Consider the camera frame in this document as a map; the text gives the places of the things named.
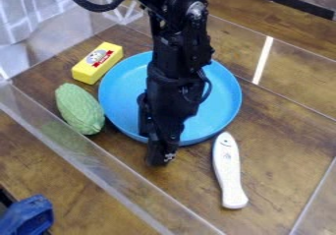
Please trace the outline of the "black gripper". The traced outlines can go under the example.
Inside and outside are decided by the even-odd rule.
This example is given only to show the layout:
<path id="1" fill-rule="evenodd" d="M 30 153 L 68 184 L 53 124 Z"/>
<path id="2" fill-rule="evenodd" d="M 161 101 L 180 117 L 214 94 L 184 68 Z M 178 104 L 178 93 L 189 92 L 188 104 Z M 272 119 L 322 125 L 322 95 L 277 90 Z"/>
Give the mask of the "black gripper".
<path id="1" fill-rule="evenodd" d="M 185 77 L 169 78 L 152 63 L 148 64 L 145 90 L 136 100 L 138 134 L 148 138 L 148 165 L 162 166 L 174 159 L 185 121 L 197 115 L 210 89 L 202 69 Z"/>

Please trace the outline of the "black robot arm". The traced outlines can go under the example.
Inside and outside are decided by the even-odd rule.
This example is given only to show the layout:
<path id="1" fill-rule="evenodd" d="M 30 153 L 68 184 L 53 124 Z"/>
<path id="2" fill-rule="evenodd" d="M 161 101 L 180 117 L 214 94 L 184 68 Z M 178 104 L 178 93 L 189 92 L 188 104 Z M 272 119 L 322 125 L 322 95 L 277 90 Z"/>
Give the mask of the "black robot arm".
<path id="1" fill-rule="evenodd" d="M 148 137 L 145 162 L 157 166 L 174 158 L 184 122 L 210 95 L 209 12 L 206 0 L 137 1 L 148 10 L 153 39 L 145 91 L 136 100 L 137 129 Z"/>

